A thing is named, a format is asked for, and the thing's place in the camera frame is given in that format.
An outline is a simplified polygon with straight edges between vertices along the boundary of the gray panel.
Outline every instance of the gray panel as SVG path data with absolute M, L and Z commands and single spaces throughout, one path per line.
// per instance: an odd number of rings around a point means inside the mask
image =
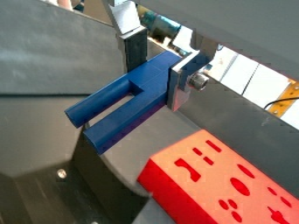
M 135 2 L 299 80 L 298 1 Z
M 81 131 L 65 109 L 81 98 L 0 97 L 0 172 L 18 177 L 70 161 Z
M 299 130 L 213 81 L 182 113 L 299 197 Z
M 59 169 L 67 172 L 67 178 L 59 178 Z M 57 164 L 26 174 L 15 183 L 31 223 L 111 223 L 105 208 L 73 163 Z
M 113 26 L 103 0 L 86 0 L 83 13 Z
M 38 0 L 0 11 L 0 94 L 90 94 L 123 74 L 111 26 Z
M 134 224 L 175 224 L 169 214 L 165 212 L 154 199 L 150 199 L 145 206 L 145 210 L 137 216 Z
M 150 194 L 133 191 L 109 169 L 83 133 L 73 159 L 114 224 L 130 224 L 141 213 Z
M 0 173 L 0 224 L 31 224 L 15 182 Z

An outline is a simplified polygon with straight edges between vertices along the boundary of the blue plastic part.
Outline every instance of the blue plastic part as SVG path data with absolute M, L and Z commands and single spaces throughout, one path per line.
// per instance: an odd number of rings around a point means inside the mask
M 127 126 L 138 118 L 157 105 L 166 104 L 169 69 L 179 59 L 181 57 L 171 52 L 163 52 L 66 110 L 73 124 L 81 127 L 129 93 L 135 95 L 119 109 L 85 131 L 98 154 L 106 152 L 109 149 L 103 147 L 106 142 L 127 130 Z

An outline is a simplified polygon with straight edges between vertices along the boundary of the red block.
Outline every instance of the red block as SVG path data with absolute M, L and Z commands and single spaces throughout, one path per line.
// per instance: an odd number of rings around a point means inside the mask
M 138 181 L 177 223 L 299 223 L 298 199 L 206 130 L 153 155 Z

